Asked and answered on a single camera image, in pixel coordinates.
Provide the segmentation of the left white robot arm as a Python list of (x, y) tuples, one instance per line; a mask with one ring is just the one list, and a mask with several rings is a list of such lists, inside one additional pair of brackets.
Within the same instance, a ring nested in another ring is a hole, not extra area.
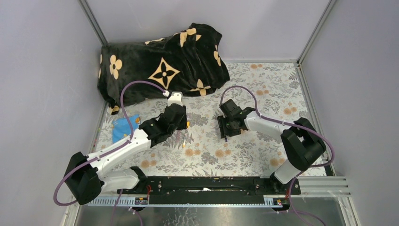
[(113, 167), (133, 154), (166, 141), (175, 131), (184, 129), (187, 129), (186, 106), (171, 104), (159, 117), (144, 121), (132, 135), (111, 145), (108, 151), (89, 155), (75, 153), (69, 160), (63, 183), (80, 205), (112, 190), (130, 189), (139, 194), (145, 190), (146, 181), (138, 171), (112, 171)]

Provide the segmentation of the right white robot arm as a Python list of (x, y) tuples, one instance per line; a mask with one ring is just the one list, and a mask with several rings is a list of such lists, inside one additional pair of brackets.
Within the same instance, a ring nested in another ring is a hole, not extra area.
[(231, 99), (219, 108), (223, 113), (217, 118), (222, 139), (248, 130), (266, 134), (282, 142), (287, 159), (272, 173), (270, 180), (270, 188), (276, 194), (286, 191), (288, 183), (310, 168), (327, 149), (306, 118), (301, 117), (294, 122), (267, 118), (255, 108), (241, 109)]

